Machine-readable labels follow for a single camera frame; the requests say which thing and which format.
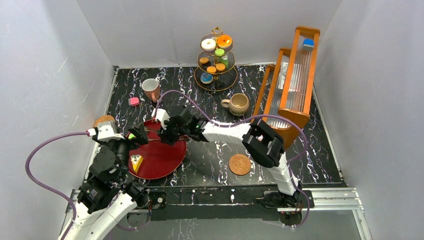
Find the yellow biscuit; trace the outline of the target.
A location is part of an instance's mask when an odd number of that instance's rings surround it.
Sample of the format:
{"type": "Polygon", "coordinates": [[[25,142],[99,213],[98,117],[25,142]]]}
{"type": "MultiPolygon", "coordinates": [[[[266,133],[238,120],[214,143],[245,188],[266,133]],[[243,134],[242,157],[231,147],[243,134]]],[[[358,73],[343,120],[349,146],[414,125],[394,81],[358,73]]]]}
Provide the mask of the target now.
{"type": "Polygon", "coordinates": [[[217,63],[215,68],[217,72],[223,72],[226,69],[226,65],[223,63],[217,63]]]}
{"type": "Polygon", "coordinates": [[[209,60],[209,58],[208,58],[208,57],[201,57],[201,58],[199,59],[199,63],[200,63],[200,64],[202,64],[202,65],[207,64],[209,61],[210,61],[210,60],[209,60]]]}
{"type": "Polygon", "coordinates": [[[215,67],[215,66],[208,66],[207,68],[206,68],[206,72],[208,73],[208,74],[216,74],[217,73],[217,68],[215,67]]]}

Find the black sandwich cookie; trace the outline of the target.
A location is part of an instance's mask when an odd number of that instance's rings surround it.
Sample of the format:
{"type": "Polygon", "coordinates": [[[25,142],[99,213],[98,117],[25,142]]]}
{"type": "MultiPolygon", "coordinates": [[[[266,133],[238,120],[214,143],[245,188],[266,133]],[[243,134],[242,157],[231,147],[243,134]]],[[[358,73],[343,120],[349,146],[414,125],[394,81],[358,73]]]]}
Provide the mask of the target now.
{"type": "Polygon", "coordinates": [[[202,63],[201,64],[201,67],[202,68],[204,68],[204,69],[207,69],[208,67],[210,67],[211,66],[211,63],[210,62],[207,62],[207,63],[202,63]]]}

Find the orange donut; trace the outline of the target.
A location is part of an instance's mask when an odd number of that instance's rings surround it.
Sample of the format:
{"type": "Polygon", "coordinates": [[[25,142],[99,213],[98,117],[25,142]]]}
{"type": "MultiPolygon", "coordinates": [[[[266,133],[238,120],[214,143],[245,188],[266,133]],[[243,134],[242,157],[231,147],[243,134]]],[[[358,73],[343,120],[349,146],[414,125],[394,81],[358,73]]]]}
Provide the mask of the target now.
{"type": "Polygon", "coordinates": [[[221,49],[227,49],[233,44],[233,40],[229,35],[222,34],[216,38],[216,44],[221,49]]]}

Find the blue white donut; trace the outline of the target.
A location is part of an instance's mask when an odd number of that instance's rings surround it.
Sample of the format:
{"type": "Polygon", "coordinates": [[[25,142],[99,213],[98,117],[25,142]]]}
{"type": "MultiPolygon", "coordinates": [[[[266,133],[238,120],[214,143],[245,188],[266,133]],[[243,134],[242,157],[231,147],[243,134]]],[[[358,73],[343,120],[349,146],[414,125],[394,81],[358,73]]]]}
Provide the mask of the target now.
{"type": "Polygon", "coordinates": [[[210,84],[210,83],[213,82],[213,80],[214,80],[213,75],[210,74],[210,73],[207,73],[207,72],[202,73],[201,76],[200,76],[200,81],[203,84],[210,84]]]}

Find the green macaron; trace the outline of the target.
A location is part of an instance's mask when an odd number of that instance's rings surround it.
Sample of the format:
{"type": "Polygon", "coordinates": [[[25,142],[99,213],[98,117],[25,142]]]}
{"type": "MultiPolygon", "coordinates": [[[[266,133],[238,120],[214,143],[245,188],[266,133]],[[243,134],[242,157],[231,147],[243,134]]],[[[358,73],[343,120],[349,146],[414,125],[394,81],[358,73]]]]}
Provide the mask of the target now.
{"type": "Polygon", "coordinates": [[[221,48],[217,48],[217,49],[214,51],[214,54],[215,54],[216,56],[223,56],[223,55],[225,54],[225,50],[224,50],[224,49],[221,49],[221,48]]]}

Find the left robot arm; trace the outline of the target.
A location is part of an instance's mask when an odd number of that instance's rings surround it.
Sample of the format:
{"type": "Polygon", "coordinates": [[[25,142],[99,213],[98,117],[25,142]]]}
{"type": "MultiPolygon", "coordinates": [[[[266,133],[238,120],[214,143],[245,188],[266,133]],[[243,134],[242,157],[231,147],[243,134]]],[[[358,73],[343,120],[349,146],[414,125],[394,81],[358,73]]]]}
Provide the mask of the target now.
{"type": "Polygon", "coordinates": [[[89,166],[60,240],[101,240],[130,211],[151,207],[149,189],[130,174],[130,151],[148,144],[147,130],[139,123],[128,131],[132,138],[118,133],[112,121],[87,130],[102,149],[89,166]]]}

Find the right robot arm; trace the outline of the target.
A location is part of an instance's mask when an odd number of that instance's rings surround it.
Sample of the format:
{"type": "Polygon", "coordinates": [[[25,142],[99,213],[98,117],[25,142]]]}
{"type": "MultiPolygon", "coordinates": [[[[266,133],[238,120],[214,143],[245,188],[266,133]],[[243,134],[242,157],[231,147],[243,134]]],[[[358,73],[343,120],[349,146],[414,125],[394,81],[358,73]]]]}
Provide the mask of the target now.
{"type": "Polygon", "coordinates": [[[244,146],[254,162],[271,173],[286,206],[295,207],[301,201],[299,181],[288,165],[285,141],[260,115],[237,123],[225,123],[212,120],[208,115],[196,117],[181,106],[180,113],[174,116],[156,108],[151,117],[160,123],[157,134],[161,142],[170,146],[180,137],[189,137],[197,142],[219,141],[244,146]]]}

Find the green triangular cake slice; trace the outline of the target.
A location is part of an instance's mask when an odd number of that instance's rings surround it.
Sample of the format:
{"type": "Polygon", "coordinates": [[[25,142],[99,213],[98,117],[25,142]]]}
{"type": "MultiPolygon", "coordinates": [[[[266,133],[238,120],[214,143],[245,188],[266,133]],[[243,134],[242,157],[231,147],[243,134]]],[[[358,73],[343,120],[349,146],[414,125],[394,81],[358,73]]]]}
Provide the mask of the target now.
{"type": "Polygon", "coordinates": [[[219,57],[219,62],[220,62],[221,64],[223,64],[223,65],[227,68],[227,67],[228,67],[228,65],[229,65],[228,55],[227,55],[227,54],[224,54],[224,55],[220,56],[220,57],[219,57]]]}

